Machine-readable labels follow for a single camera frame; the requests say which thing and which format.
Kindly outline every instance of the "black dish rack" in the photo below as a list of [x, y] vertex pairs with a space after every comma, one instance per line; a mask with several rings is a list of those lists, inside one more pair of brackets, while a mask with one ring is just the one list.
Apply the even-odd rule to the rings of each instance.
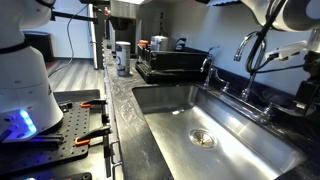
[[207, 73], [200, 68], [207, 52], [184, 47], [181, 51], [150, 51], [138, 46], [135, 64], [146, 83], [199, 81]]

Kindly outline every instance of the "sink basin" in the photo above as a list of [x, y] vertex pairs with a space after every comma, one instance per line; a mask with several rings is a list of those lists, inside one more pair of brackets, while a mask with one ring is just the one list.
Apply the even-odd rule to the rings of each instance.
[[197, 86], [132, 91], [174, 179], [275, 179], [306, 160]]

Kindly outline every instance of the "black breadboard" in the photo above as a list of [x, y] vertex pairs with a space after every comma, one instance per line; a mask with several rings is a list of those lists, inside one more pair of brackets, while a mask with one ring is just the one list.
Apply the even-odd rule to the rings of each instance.
[[74, 103], [64, 113], [62, 127], [55, 134], [63, 135], [63, 143], [56, 148], [19, 147], [0, 148], [0, 177], [26, 172], [41, 167], [55, 166], [78, 160], [88, 155], [88, 145], [76, 147], [74, 140], [89, 130], [89, 108]]

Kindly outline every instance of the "dark countertop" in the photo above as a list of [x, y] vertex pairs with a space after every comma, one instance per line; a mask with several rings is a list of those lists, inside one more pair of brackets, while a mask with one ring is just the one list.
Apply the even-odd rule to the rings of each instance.
[[[116, 71], [115, 59], [112, 57], [111, 52], [107, 50], [105, 55], [107, 78], [110, 81], [125, 179], [173, 179], [132, 93], [132, 88], [134, 87], [157, 86], [157, 84], [145, 83], [134, 68], [135, 59], [131, 60], [130, 76], [119, 77]], [[278, 112], [277, 118], [268, 125], [268, 129], [294, 144], [307, 155], [305, 163], [277, 179], [320, 179], [320, 156], [318, 156], [318, 152], [320, 152], [319, 126], [316, 127], [314, 121], [307, 119], [320, 119], [320, 113], [316, 113], [312, 117], [294, 118]]]

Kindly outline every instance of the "coffee maker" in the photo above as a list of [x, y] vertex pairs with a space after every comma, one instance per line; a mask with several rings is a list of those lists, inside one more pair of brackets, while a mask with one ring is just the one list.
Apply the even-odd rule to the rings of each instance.
[[142, 19], [139, 18], [139, 5], [129, 2], [110, 1], [111, 16], [109, 34], [111, 50], [115, 53], [117, 41], [131, 43], [131, 55], [138, 52], [137, 44], [141, 39]]

